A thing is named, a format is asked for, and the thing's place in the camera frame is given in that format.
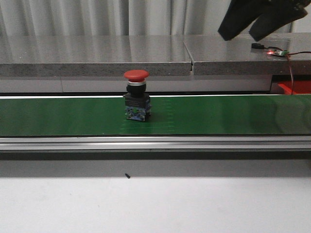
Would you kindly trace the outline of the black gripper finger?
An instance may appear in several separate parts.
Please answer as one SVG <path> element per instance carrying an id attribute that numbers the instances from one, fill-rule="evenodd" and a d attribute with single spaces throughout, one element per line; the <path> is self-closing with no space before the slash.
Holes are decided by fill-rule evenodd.
<path id="1" fill-rule="evenodd" d="M 218 29 L 225 40 L 239 35 L 262 13 L 261 0 L 232 0 Z"/>
<path id="2" fill-rule="evenodd" d="M 260 41 L 286 24 L 305 17 L 307 0 L 271 0 L 272 6 L 261 14 L 249 30 L 255 41 Z"/>

